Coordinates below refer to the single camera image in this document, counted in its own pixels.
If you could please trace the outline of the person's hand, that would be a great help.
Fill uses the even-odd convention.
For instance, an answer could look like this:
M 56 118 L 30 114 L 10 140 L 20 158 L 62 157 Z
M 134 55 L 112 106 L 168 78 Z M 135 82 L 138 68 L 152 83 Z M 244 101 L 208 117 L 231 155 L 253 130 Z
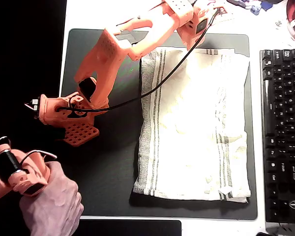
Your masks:
M 34 197 L 20 199 L 23 219 L 32 236 L 71 236 L 84 211 L 82 196 L 59 162 L 46 165 L 51 171 L 47 187 Z

